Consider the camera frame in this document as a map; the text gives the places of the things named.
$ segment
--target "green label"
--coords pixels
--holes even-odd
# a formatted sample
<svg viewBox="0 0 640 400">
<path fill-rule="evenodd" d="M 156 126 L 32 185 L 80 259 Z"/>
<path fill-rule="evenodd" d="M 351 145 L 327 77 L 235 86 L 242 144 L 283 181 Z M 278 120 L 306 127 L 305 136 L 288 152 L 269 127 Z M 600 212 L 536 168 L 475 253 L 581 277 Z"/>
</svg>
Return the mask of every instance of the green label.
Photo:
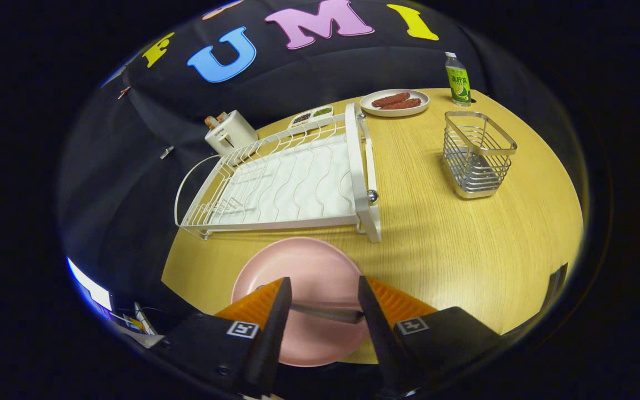
<svg viewBox="0 0 640 400">
<path fill-rule="evenodd" d="M 446 67 L 451 84 L 451 96 L 455 101 L 471 102 L 471 86 L 468 83 L 468 72 L 459 68 Z"/>
</svg>

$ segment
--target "plate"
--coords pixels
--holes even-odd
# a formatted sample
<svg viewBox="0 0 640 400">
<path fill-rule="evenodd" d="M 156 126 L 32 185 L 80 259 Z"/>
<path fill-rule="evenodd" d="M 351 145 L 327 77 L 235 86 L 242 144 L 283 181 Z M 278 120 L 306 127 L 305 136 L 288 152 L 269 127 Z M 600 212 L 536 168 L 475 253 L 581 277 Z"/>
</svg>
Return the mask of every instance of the plate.
<svg viewBox="0 0 640 400">
<path fill-rule="evenodd" d="M 239 273 L 231 294 L 238 301 L 260 284 L 289 276 L 294 302 L 361 309 L 357 299 L 359 268 L 330 243 L 287 238 L 264 247 Z M 357 350 L 369 335 L 367 322 L 345 324 L 293 309 L 280 345 L 279 361 L 294 367 L 319 367 Z"/>
<path fill-rule="evenodd" d="M 409 92 L 410 99 L 421 99 L 421 104 L 416 107 L 405 109 L 379 109 L 379 107 L 372 106 L 372 102 L 377 99 L 393 96 L 397 93 Z M 429 96 L 420 91 L 412 91 L 411 89 L 386 89 L 386 91 L 378 91 L 372 94 L 367 94 L 360 100 L 360 106 L 366 112 L 379 117 L 406 117 L 418 114 L 429 107 Z"/>
<path fill-rule="evenodd" d="M 335 107 L 330 106 L 330 104 L 325 104 L 325 106 L 317 107 L 313 109 L 308 109 L 308 111 L 301 112 L 290 119 L 290 123 L 288 124 L 288 129 L 299 127 L 300 125 L 305 125 L 310 122 L 317 122 L 320 119 L 325 119 L 327 117 L 332 117 L 335 113 Z M 307 114 L 307 118 L 303 119 L 303 121 L 293 123 L 298 117 L 305 116 Z"/>
</svg>

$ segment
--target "pink plate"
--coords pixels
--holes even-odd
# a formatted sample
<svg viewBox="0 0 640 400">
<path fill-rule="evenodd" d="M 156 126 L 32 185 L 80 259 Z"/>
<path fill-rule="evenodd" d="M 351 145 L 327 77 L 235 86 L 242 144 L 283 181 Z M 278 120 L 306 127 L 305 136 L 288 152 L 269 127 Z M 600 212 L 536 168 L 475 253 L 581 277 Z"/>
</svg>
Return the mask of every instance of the pink plate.
<svg viewBox="0 0 640 400">
<path fill-rule="evenodd" d="M 260 284 L 290 276 L 293 301 L 361 309 L 357 299 L 359 268 L 335 246 L 313 238 L 271 243 L 246 263 L 236 278 L 231 301 Z M 367 322 L 345 324 L 291 310 L 280 345 L 283 364 L 318 367 L 343 359 L 369 334 Z"/>
</svg>

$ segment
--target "black cloth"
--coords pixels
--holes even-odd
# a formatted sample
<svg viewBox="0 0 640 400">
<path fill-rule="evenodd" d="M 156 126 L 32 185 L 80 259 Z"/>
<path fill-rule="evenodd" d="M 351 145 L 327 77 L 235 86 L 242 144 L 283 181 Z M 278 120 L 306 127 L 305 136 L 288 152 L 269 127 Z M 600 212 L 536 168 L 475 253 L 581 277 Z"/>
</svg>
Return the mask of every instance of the black cloth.
<svg viewBox="0 0 640 400">
<path fill-rule="evenodd" d="M 264 18 L 289 7 L 317 13 L 316 2 L 242 2 L 206 21 L 197 16 L 160 33 L 147 47 L 174 32 L 167 53 L 150 68 L 142 54 L 136 56 L 120 76 L 93 91 L 71 132 L 58 187 L 69 258 L 113 294 L 170 312 L 187 311 L 189 305 L 160 278 L 177 231 L 172 210 L 178 185 L 196 162 L 214 153 L 203 139 L 208 132 L 204 118 L 237 109 L 257 129 L 380 89 L 447 88 L 445 51 L 456 53 L 467 67 L 472 89 L 499 101 L 542 135 L 566 165 L 581 198 L 581 154 L 566 112 L 546 86 L 508 53 L 451 18 L 417 3 L 392 3 L 418 10 L 439 40 L 409 36 L 401 16 L 378 0 L 351 2 L 374 33 L 334 33 L 292 51 L 279 26 Z M 187 66 L 208 45 L 214 46 L 219 63 L 233 62 L 238 53 L 218 39 L 239 26 L 246 27 L 257 49 L 246 70 L 209 83 Z M 443 127 L 436 130 L 442 134 Z M 174 150 L 160 159 L 170 146 Z M 180 213 L 213 164 L 200 167 L 185 185 Z"/>
</svg>

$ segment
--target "blue letter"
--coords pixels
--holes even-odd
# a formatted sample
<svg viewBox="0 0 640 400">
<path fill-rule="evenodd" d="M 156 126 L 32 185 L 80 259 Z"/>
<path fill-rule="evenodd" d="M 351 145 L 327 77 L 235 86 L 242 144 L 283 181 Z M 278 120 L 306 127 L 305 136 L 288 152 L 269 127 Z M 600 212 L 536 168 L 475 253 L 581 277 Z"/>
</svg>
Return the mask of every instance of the blue letter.
<svg viewBox="0 0 640 400">
<path fill-rule="evenodd" d="M 256 58 L 256 47 L 243 34 L 245 30 L 246 27 L 241 26 L 219 38 L 219 42 L 228 42 L 238 51 L 238 58 L 233 63 L 222 66 L 211 53 L 214 46 L 206 46 L 191 56 L 187 65 L 196 68 L 199 75 L 211 83 L 223 82 L 238 75 Z"/>
</svg>

